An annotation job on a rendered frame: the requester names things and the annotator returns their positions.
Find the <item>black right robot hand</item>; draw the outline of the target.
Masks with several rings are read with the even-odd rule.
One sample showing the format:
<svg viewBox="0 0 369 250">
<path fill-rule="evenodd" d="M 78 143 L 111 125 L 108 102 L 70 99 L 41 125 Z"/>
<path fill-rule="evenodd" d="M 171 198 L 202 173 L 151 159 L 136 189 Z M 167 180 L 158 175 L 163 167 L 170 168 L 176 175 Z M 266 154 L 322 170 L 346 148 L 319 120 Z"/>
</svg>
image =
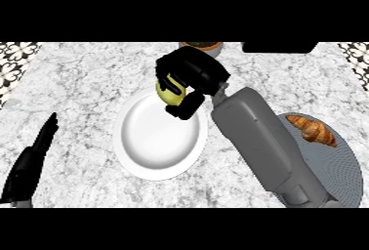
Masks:
<svg viewBox="0 0 369 250">
<path fill-rule="evenodd" d="M 176 96 L 182 94 L 179 87 L 194 88 L 180 105 L 170 104 L 165 111 L 182 120 L 188 120 L 205 101 L 205 95 L 214 96 L 230 74 L 220 62 L 199 49 L 185 46 L 155 61 L 155 76 L 160 89 Z"/>
</svg>

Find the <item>yellow lemon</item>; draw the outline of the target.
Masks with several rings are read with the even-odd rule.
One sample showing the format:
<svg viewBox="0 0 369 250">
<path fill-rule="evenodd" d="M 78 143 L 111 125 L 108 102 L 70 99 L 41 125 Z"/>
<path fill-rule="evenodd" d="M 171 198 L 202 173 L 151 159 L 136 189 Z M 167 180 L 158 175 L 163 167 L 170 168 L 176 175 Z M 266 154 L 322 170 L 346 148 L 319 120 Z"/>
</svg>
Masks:
<svg viewBox="0 0 369 250">
<path fill-rule="evenodd" d="M 158 97 L 168 105 L 180 105 L 186 97 L 186 88 L 176 82 L 171 76 L 167 76 L 167 79 L 170 80 L 171 84 L 179 88 L 179 90 L 182 91 L 182 94 L 176 95 L 168 89 L 161 90 L 160 83 L 155 83 L 155 91 L 157 91 Z"/>
</svg>

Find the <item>white round plate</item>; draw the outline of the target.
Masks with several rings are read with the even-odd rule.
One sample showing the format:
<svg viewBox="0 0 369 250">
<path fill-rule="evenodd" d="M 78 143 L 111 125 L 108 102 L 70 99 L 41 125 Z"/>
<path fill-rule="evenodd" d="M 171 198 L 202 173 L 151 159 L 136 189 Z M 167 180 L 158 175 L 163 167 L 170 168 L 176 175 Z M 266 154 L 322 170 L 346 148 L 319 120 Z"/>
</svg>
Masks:
<svg viewBox="0 0 369 250">
<path fill-rule="evenodd" d="M 117 115 L 112 144 L 118 161 L 132 175 L 161 181 L 195 164 L 208 139 L 208 117 L 202 108 L 189 120 L 164 110 L 154 87 L 134 94 Z"/>
</svg>

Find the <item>grey round placemat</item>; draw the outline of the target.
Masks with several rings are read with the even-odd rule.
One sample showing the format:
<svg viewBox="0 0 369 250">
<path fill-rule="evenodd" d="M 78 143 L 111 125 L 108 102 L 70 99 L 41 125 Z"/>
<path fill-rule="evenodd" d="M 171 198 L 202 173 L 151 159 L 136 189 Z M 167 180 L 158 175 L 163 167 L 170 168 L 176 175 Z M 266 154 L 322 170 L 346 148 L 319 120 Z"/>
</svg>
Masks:
<svg viewBox="0 0 369 250">
<path fill-rule="evenodd" d="M 304 161 L 332 197 L 347 208 L 357 208 L 363 196 L 363 177 L 360 164 L 353 150 L 331 126 L 338 146 L 326 146 L 320 143 L 309 143 L 303 139 L 301 131 L 286 120 L 286 115 L 297 112 L 282 113 L 278 118 L 297 142 Z"/>
</svg>

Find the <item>black appliance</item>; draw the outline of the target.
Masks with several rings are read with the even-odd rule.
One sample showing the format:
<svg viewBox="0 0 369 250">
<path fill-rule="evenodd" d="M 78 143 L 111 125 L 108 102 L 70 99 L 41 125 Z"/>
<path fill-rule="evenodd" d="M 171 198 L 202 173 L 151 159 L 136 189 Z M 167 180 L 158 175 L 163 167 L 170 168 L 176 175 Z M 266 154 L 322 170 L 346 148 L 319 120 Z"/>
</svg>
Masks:
<svg viewBox="0 0 369 250">
<path fill-rule="evenodd" d="M 242 52 L 264 54 L 309 54 L 316 45 L 316 42 L 242 42 Z"/>
</svg>

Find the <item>brown croissant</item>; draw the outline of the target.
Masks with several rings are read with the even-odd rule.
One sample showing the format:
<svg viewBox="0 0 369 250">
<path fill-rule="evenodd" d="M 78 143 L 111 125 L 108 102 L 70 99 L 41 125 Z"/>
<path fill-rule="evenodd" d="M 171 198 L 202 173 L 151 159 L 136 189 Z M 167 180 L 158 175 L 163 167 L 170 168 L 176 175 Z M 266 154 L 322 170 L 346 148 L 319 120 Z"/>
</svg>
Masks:
<svg viewBox="0 0 369 250">
<path fill-rule="evenodd" d="M 301 115 L 286 115 L 285 119 L 301 131 L 303 139 L 309 143 L 319 143 L 331 147 L 338 146 L 335 135 L 322 121 L 309 119 Z"/>
</svg>

